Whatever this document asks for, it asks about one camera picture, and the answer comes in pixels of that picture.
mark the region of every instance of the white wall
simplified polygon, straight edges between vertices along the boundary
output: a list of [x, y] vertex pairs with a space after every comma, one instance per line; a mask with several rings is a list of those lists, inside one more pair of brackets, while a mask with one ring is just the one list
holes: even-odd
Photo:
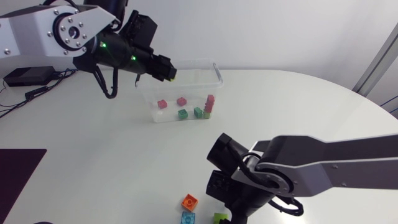
[[[41, 2], [1, 1], [0, 14]], [[133, 8], [158, 23], [152, 46], [172, 60], [211, 57], [220, 68], [288, 70], [347, 88], [398, 23], [396, 0], [130, 0]]]

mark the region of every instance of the toy block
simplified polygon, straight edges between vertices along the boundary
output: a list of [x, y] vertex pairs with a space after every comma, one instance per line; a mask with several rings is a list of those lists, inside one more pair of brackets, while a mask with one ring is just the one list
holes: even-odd
[[205, 119], [209, 119], [210, 118], [211, 113], [204, 111], [203, 112], [203, 118]]
[[207, 95], [207, 103], [214, 103], [215, 98], [213, 95]]
[[214, 213], [213, 224], [219, 224], [221, 220], [228, 219], [227, 214], [222, 213]]
[[179, 110], [179, 111], [178, 111], [178, 117], [179, 117], [180, 119], [185, 119], [185, 118], [187, 118], [187, 117], [188, 117], [187, 111], [186, 111], [185, 109]]
[[167, 107], [167, 102], [165, 100], [159, 100], [157, 102], [157, 106], [159, 107], [159, 109], [164, 109]]
[[198, 199], [194, 198], [192, 195], [188, 194], [184, 200], [182, 201], [181, 205], [192, 212], [196, 205], [198, 204]]
[[182, 212], [181, 224], [195, 224], [195, 214], [193, 212]]
[[201, 118], [203, 116], [203, 111], [199, 107], [196, 107], [193, 109], [193, 114], [195, 114], [195, 117]]
[[187, 104], [187, 100], [184, 97], [180, 97], [177, 99], [177, 104], [180, 106], [186, 105]]
[[213, 111], [213, 105], [206, 105], [205, 106], [205, 111], [207, 113], [211, 113]]

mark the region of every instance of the clear plastic box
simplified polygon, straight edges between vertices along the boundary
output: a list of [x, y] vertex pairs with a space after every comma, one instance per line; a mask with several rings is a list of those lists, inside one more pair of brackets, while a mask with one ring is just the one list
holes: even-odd
[[[149, 75], [141, 76], [137, 88], [144, 95], [150, 112], [156, 123], [167, 121], [183, 121], [189, 119], [207, 119], [214, 113], [213, 104], [217, 104], [217, 89], [223, 86], [223, 79], [214, 61], [211, 59], [184, 60], [172, 62], [177, 74], [172, 82], [160, 82]], [[187, 103], [180, 106], [177, 99], [185, 98]], [[167, 107], [161, 109], [158, 101], [165, 100]], [[205, 105], [211, 113], [205, 114]], [[200, 115], [194, 113], [199, 107]], [[185, 110], [187, 115], [179, 116], [178, 112]]]

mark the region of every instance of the green block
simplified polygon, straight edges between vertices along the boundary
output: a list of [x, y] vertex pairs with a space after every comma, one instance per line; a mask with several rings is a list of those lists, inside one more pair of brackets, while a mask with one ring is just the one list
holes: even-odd
[[193, 109], [193, 113], [195, 114], [195, 117], [197, 117], [197, 118], [201, 118], [203, 115], [203, 111], [199, 107], [196, 107], [195, 109]]
[[178, 111], [178, 117], [180, 119], [185, 119], [188, 117], [188, 113], [185, 109]]
[[203, 118], [209, 119], [211, 113], [207, 113], [206, 111], [203, 112]]
[[214, 222], [213, 224], [219, 224], [220, 220], [228, 219], [227, 214], [222, 214], [222, 213], [214, 213]]

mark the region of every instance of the black power adapter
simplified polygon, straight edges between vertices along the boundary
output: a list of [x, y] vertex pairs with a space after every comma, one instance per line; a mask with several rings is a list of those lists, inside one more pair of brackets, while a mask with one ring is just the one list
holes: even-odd
[[55, 70], [53, 66], [17, 68], [4, 77], [8, 86], [47, 85]]

